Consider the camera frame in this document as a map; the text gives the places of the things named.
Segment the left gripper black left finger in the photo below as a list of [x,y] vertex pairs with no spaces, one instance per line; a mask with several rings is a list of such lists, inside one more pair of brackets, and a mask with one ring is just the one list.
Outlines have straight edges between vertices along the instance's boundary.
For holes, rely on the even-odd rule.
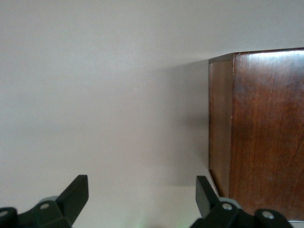
[[71,228],[88,201],[88,176],[78,175],[55,199],[44,200],[18,214],[17,209],[0,209],[2,228]]

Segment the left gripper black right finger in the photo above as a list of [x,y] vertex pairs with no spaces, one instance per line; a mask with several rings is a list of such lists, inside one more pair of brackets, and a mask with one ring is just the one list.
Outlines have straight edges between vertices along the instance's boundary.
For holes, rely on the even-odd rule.
[[246,213],[233,199],[218,197],[206,176],[196,177],[196,203],[201,215],[192,228],[291,228],[281,213],[258,209]]

